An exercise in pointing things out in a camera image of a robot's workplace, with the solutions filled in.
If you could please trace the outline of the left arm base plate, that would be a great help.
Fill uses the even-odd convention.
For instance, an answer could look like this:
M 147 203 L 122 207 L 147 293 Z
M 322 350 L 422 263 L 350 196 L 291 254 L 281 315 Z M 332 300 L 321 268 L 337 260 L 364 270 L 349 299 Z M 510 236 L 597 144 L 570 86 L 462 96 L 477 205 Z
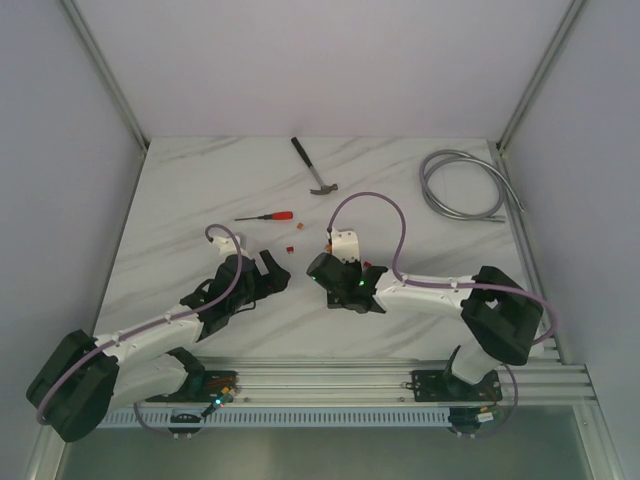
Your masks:
M 234 389 L 238 373 L 233 370 L 190 373 L 185 383 L 174 393 L 146 399 L 150 403 L 209 403 L 222 394 L 224 388 Z

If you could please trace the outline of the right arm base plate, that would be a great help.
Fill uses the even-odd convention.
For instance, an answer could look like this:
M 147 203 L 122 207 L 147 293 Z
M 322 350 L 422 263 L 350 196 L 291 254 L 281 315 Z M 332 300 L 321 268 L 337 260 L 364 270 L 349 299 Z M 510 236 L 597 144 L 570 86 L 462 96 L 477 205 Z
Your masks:
M 501 383 L 495 370 L 478 384 L 466 383 L 444 370 L 414 370 L 405 388 L 416 402 L 497 402 L 503 399 Z

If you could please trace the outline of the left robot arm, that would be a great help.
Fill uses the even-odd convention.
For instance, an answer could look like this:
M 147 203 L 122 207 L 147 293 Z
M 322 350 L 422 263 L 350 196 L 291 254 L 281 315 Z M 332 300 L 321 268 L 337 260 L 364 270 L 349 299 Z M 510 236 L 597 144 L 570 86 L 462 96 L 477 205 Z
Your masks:
M 36 419 L 66 442 L 92 432 L 113 410 L 138 402 L 203 403 L 214 375 L 192 354 L 232 316 L 284 291 L 291 279 L 271 253 L 228 255 L 164 316 L 112 334 L 67 334 L 27 389 Z

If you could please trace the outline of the black fuse box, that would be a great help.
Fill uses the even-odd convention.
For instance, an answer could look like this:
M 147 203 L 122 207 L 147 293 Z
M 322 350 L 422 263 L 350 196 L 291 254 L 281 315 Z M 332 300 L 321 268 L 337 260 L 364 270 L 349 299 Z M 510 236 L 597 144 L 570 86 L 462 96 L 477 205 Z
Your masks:
M 350 292 L 344 289 L 327 291 L 327 307 L 329 309 L 346 309 L 350 300 Z

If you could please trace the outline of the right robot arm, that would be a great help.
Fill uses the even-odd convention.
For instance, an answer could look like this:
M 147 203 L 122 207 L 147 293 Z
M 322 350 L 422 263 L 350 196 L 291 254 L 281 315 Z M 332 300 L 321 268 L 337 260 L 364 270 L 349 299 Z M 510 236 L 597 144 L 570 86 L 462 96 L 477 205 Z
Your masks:
M 457 346 L 443 374 L 444 390 L 464 399 L 497 366 L 523 366 L 540 325 L 543 307 L 504 272 L 484 266 L 471 277 L 452 279 L 443 289 L 425 288 L 434 277 L 398 279 L 383 266 L 364 268 L 329 253 L 318 255 L 307 275 L 327 293 L 330 309 L 358 314 L 396 310 L 436 314 L 461 321 L 471 339 Z

